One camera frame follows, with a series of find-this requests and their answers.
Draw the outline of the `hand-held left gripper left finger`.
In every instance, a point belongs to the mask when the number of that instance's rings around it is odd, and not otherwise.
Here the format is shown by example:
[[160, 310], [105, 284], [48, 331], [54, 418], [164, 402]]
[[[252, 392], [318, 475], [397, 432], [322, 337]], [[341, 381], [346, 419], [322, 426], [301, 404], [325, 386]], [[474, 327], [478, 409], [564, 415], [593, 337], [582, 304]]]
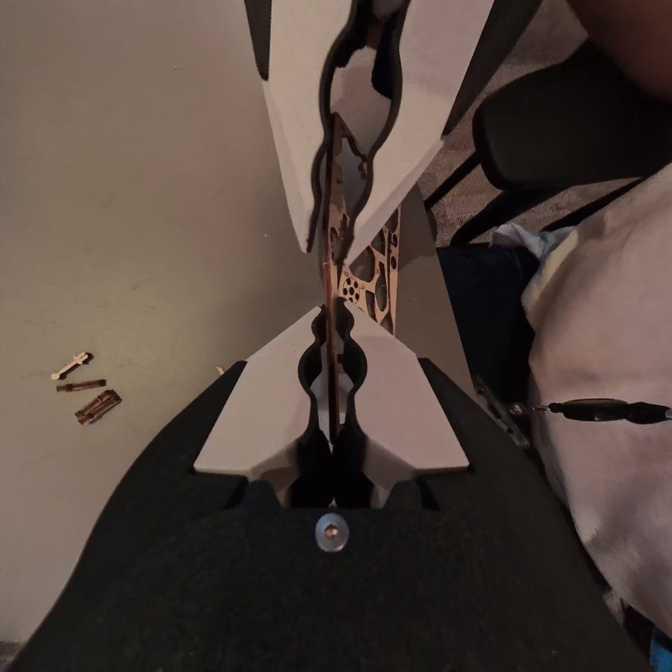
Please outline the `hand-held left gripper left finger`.
[[314, 385], [326, 310], [315, 307], [248, 358], [194, 470], [269, 482], [283, 505], [329, 504], [329, 441]]

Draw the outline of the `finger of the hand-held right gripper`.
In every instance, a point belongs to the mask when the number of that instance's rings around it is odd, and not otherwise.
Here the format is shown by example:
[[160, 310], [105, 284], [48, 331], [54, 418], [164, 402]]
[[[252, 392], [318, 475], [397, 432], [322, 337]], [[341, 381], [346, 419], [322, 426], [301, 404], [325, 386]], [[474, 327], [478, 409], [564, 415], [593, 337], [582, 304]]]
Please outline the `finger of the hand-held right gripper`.
[[353, 208], [338, 262], [372, 242], [441, 147], [441, 135], [493, 1], [409, 1], [392, 55], [400, 88], [390, 124], [371, 149], [365, 190]]
[[257, 71], [300, 250], [315, 244], [331, 141], [331, 84], [357, 1], [258, 1]]

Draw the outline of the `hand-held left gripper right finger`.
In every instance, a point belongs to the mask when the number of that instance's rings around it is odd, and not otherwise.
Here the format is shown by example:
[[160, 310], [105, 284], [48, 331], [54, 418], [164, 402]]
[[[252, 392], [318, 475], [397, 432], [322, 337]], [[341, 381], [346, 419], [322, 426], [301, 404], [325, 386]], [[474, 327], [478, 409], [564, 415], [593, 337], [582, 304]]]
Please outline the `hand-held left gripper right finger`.
[[336, 306], [351, 382], [335, 441], [337, 506], [382, 507], [398, 483], [467, 470], [419, 358], [350, 302]]

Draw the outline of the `notched wooden piece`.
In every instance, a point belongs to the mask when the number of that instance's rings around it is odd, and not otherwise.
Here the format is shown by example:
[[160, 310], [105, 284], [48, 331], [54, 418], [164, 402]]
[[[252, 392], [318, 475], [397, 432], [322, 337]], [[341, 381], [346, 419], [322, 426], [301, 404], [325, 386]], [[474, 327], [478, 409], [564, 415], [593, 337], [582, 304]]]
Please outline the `notched wooden piece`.
[[122, 398], [116, 391], [107, 389], [76, 411], [75, 418], [80, 425], [95, 424], [121, 402]]

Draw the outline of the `wooden parts sheet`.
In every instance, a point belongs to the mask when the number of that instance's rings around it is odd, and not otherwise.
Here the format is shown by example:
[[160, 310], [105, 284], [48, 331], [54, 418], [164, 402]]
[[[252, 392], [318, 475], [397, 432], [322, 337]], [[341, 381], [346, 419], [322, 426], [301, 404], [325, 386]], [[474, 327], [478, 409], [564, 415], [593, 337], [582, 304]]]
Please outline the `wooden parts sheet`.
[[345, 198], [345, 172], [341, 154], [345, 147], [356, 161], [363, 181], [367, 159], [355, 136], [338, 113], [332, 115], [332, 140], [326, 153], [325, 213], [321, 229], [323, 280], [327, 308], [326, 370], [329, 403], [329, 440], [334, 443], [344, 424], [341, 408], [340, 375], [343, 369], [342, 339], [337, 335], [337, 300], [362, 310], [391, 335], [397, 335], [397, 296], [399, 285], [399, 239], [401, 206], [382, 226], [364, 251], [364, 266], [369, 278], [355, 272], [355, 264], [339, 264], [337, 256], [348, 232], [350, 216]]

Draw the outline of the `grey desk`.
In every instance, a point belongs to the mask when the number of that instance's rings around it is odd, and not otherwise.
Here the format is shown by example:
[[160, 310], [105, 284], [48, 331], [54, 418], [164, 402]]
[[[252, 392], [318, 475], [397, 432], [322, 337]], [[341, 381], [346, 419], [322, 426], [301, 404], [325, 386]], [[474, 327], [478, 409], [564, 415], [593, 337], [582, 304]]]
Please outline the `grey desk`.
[[319, 303], [283, 191], [243, 1], [1, 2], [2, 643], [215, 366]]

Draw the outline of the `clear badge holder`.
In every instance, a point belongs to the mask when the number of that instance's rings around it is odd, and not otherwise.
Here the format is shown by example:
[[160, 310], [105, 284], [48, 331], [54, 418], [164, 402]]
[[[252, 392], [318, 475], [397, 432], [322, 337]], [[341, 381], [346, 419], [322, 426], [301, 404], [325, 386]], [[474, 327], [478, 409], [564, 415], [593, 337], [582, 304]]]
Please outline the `clear badge holder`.
[[472, 377], [476, 402], [492, 418], [499, 428], [524, 450], [531, 450], [530, 428], [527, 426], [526, 408], [519, 404], [502, 403], [480, 376]]

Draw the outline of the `black office chair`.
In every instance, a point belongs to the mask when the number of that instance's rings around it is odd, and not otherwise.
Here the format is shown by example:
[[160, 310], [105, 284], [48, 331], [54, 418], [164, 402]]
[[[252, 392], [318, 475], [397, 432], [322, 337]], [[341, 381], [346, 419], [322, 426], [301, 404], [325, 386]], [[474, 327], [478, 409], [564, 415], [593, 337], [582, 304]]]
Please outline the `black office chair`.
[[488, 96], [472, 120], [474, 151], [425, 198], [430, 211], [475, 169], [500, 193], [466, 221], [446, 248], [474, 240], [561, 192], [626, 180], [546, 231], [577, 224], [671, 162], [671, 104], [626, 78], [592, 41], [561, 63]]

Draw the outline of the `dark trousers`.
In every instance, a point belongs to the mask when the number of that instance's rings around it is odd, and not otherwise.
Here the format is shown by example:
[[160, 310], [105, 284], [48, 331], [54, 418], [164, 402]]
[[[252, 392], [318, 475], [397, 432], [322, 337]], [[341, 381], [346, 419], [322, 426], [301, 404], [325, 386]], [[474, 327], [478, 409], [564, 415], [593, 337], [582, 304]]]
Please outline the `dark trousers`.
[[472, 378], [504, 405], [525, 403], [534, 331], [522, 294], [540, 266], [525, 247], [437, 248]]

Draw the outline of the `pale wooden pin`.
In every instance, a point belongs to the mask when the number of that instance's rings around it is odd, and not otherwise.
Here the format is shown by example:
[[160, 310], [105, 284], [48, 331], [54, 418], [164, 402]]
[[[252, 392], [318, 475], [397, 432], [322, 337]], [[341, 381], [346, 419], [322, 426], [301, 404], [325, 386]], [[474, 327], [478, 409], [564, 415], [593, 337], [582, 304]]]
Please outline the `pale wooden pin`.
[[82, 365], [88, 365], [93, 359], [93, 354], [87, 351], [80, 352], [75, 355], [70, 362], [64, 365], [60, 370], [50, 374], [52, 381], [65, 380], [69, 374]]

